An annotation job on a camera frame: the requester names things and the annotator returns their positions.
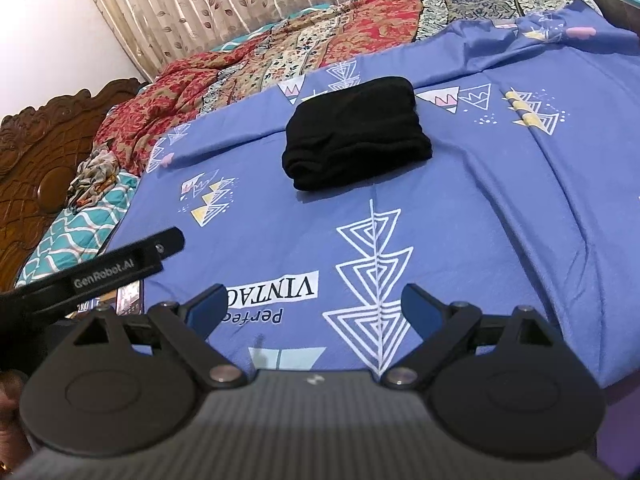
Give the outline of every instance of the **wooden headboard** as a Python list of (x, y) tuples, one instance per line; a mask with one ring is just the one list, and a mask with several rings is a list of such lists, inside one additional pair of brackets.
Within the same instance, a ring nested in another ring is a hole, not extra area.
[(118, 79), (100, 93), (81, 90), (25, 108), (0, 123), (0, 291), (18, 273), (64, 207), (66, 190), (109, 109), (136, 95), (137, 79)]

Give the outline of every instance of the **white triangle design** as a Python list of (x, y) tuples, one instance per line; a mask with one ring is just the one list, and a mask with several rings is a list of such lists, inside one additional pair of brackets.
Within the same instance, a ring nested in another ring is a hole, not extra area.
[(465, 88), (458, 93), (458, 99), (476, 108), (487, 111), (489, 109), (489, 99), (491, 98), (491, 83)]
[(176, 126), (172, 132), (167, 133), (167, 137), (169, 137), (169, 145), (171, 146), (177, 140), (185, 137), (187, 135), (187, 130), (191, 127), (191, 123), (179, 124)]
[(302, 90), (302, 85), (305, 82), (305, 76), (299, 75), (295, 76), (291, 79), (287, 79), (286, 81), (280, 81), (278, 86), (280, 90), (284, 94), (291, 104), (296, 102), (298, 95), (300, 95), (300, 91)]
[(393, 362), (410, 326), (400, 301), (387, 301), (413, 253), (413, 247), (385, 251), (401, 210), (376, 213), (369, 201), (367, 219), (340, 226), (338, 233), (361, 258), (335, 266), (359, 306), (323, 312), (322, 316), (353, 352), (377, 375)]
[(356, 69), (358, 61), (356, 59), (350, 59), (348, 61), (339, 61), (326, 69), (327, 73), (334, 76), (336, 79), (344, 81), (353, 76), (353, 72)]
[(459, 91), (459, 86), (450, 86), (449, 88), (438, 88), (437, 90), (420, 92), (416, 94), (416, 96), (454, 114), (456, 113), (458, 105)]
[(560, 114), (537, 114), (538, 118), (542, 122), (545, 127), (545, 131), (547, 135), (553, 135), (554, 130), (556, 129), (556, 124), (558, 124), (558, 117)]
[(146, 164), (146, 172), (151, 173), (158, 166), (160, 166), (160, 162), (162, 158), (158, 158), (159, 155), (164, 151), (164, 146), (162, 144), (166, 140), (166, 137), (160, 137), (156, 140), (156, 143), (151, 148), (151, 154), (149, 155), (149, 162)]

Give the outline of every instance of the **bed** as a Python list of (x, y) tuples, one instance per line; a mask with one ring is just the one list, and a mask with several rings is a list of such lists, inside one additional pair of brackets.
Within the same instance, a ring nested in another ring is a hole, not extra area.
[(119, 79), (96, 96), (51, 99), (0, 126), (0, 290), (14, 287), (44, 233), (63, 209), (78, 164), (91, 152), (111, 107), (136, 95), (140, 82)]
[[(210, 342), (248, 372), (381, 373), (418, 343), (399, 312), (416, 282), (491, 314), (533, 305), (608, 386), (639, 365), (639, 241), (624, 228), (638, 205), (623, 196), (640, 178), (638, 56), (635, 34), (578, 1), (307, 73), (162, 136), (113, 247), (178, 226), (185, 250), (146, 280), (146, 305), (225, 283)], [(296, 192), (280, 160), (295, 107), (385, 75), (412, 82), (433, 160)]]

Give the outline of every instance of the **yellow triangle design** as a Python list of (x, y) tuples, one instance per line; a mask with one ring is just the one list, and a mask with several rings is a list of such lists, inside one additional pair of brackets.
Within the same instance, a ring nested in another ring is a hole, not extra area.
[(200, 225), (202, 225), (202, 223), (204, 222), (204, 215), (206, 215), (206, 213), (207, 213), (207, 206), (205, 205), (191, 211), (191, 214), (196, 219), (196, 222), (198, 222), (198, 224)]
[(204, 200), (204, 203), (209, 205), (211, 204), (211, 201), (213, 200), (213, 197), (215, 197), (216, 193), (207, 193), (206, 195), (202, 196), (202, 199)]
[(533, 110), (531, 109), (529, 104), (524, 101), (514, 101), (511, 105), (513, 106), (514, 110), (524, 110), (526, 112), (533, 113)]

